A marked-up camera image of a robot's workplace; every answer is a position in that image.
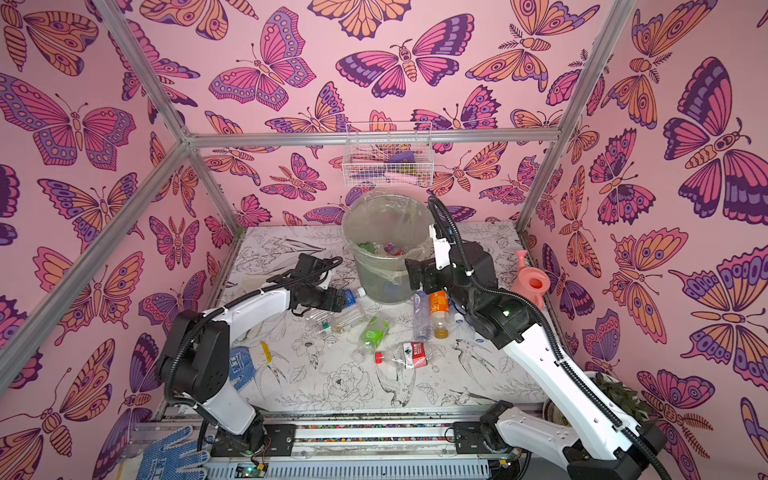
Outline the blue label bottle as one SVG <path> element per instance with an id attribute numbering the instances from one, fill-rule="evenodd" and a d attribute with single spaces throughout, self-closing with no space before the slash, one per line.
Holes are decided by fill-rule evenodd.
<path id="1" fill-rule="evenodd" d="M 363 323 L 366 323 L 367 322 L 366 313 L 361 304 L 361 299 L 367 295 L 366 291 L 362 287 L 358 287 L 356 289 L 344 289 L 343 293 L 344 293 L 344 303 L 342 306 L 342 310 L 340 312 L 330 312 L 330 311 L 312 309 L 307 314 L 307 321 L 310 324 L 318 325 L 318 320 L 322 316 L 324 316 L 326 312 L 330 312 L 331 314 L 341 313 L 341 312 L 344 312 L 344 313 L 359 312 L 365 315 L 365 321 Z"/>

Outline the clear green cap bottle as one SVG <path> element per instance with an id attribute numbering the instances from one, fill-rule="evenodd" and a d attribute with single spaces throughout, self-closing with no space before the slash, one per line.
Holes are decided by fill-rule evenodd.
<path id="1" fill-rule="evenodd" d="M 325 315 L 318 320 L 318 325 L 320 332 L 323 334 L 344 333 L 364 321 L 365 315 L 359 312 L 341 312 L 334 314 L 326 312 Z"/>

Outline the green plastic bottle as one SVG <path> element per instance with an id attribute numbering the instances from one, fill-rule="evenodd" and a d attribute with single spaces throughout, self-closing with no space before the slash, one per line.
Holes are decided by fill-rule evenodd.
<path id="1" fill-rule="evenodd" d="M 362 243 L 359 243 L 358 246 L 369 253 L 376 252 L 376 246 L 373 242 L 362 242 Z"/>

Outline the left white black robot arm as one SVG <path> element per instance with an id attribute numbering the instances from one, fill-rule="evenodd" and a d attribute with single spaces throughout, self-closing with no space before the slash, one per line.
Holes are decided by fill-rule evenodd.
<path id="1" fill-rule="evenodd" d="M 192 408 L 231 439 L 255 449 L 264 437 L 263 416 L 229 380 L 231 345 L 286 311 L 296 316 L 311 309 L 342 311 L 345 295 L 329 286 L 332 270 L 342 263 L 340 256 L 302 254 L 293 268 L 219 307 L 178 314 L 156 363 L 166 404 Z"/>

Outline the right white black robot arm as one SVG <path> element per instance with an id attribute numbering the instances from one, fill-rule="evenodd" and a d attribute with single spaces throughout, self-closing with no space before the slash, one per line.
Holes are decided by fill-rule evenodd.
<path id="1" fill-rule="evenodd" d="M 410 283 L 444 292 L 476 333 L 521 366 L 560 409 L 570 426 L 525 419 L 503 402 L 489 410 L 493 439 L 527 450 L 565 470 L 572 479 L 638 479 L 653 468 L 667 443 L 660 428 L 639 423 L 611 401 L 564 353 L 543 311 L 524 296 L 499 287 L 490 255 L 467 242 L 454 224 L 429 228 L 434 255 L 409 260 Z"/>

